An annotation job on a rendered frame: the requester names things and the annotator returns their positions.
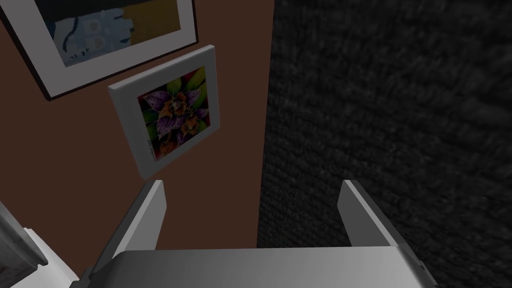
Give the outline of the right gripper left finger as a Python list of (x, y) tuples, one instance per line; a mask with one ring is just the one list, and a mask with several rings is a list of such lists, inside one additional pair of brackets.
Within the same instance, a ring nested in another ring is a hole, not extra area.
[(148, 181), (114, 230), (92, 268), (91, 275), (97, 273), (121, 252), (154, 250), (166, 210), (167, 201), (163, 181)]

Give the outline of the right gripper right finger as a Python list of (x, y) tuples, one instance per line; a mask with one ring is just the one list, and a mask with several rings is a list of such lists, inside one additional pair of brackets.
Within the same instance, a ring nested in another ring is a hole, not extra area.
[(399, 234), (356, 180), (342, 182), (337, 208), (353, 247), (397, 247)]

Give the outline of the white and grey furniture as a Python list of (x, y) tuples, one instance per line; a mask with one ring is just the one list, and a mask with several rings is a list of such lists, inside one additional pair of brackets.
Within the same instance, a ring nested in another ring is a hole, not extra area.
[(69, 288), (79, 277), (0, 202), (0, 288)]

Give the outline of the blue and yellow framed picture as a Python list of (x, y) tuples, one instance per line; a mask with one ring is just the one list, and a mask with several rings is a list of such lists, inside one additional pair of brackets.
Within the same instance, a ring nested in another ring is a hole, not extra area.
[(48, 101), (199, 41), (195, 0), (0, 0)]

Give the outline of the flower picture in white frame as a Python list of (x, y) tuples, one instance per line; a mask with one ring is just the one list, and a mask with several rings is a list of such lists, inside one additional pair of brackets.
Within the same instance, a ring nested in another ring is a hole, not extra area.
[(114, 83), (108, 92), (143, 179), (220, 127), (213, 45)]

